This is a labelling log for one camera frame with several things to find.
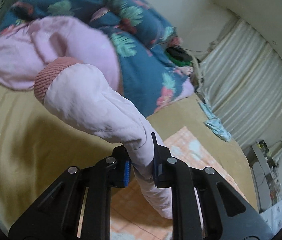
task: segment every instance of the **jacket sleeve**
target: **jacket sleeve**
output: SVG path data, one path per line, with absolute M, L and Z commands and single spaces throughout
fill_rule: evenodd
M 73 58 L 58 58 L 38 74 L 34 94 L 70 126 L 110 143 L 122 143 L 144 197 L 161 216 L 172 218 L 171 189 L 157 189 L 152 178 L 151 133 L 156 131 L 129 100 L 109 87 L 99 69 Z M 156 137 L 163 145 L 157 133 Z

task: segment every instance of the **cable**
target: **cable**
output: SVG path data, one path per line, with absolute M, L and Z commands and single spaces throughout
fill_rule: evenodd
M 191 50 L 191 49 L 185 49 L 185 50 L 197 52 L 197 53 L 210 53 L 210 51 L 199 51 L 199 50 Z

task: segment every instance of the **pink sleeve cuff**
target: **pink sleeve cuff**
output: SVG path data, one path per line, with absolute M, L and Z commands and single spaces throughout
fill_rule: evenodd
M 67 67 L 83 63 L 72 57 L 59 57 L 39 72 L 34 81 L 34 96 L 44 105 L 44 97 L 53 80 Z

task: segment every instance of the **white curtain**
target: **white curtain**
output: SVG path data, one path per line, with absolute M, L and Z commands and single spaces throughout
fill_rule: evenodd
M 282 59 L 244 20 L 200 66 L 202 94 L 241 148 L 282 113 Z

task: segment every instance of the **clothing pile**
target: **clothing pile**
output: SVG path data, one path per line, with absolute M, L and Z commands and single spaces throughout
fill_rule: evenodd
M 193 93 L 164 53 L 175 28 L 144 0 L 20 0 L 0 25 L 0 83 L 33 89 L 58 57 L 96 66 L 145 116 Z
M 144 0 L 20 0 L 0 25 L 0 83 L 34 88 L 68 125 L 122 143 L 143 195 L 170 219 L 171 189 L 154 186 L 156 131 L 145 117 L 193 93 L 189 73 L 164 52 L 176 37 Z

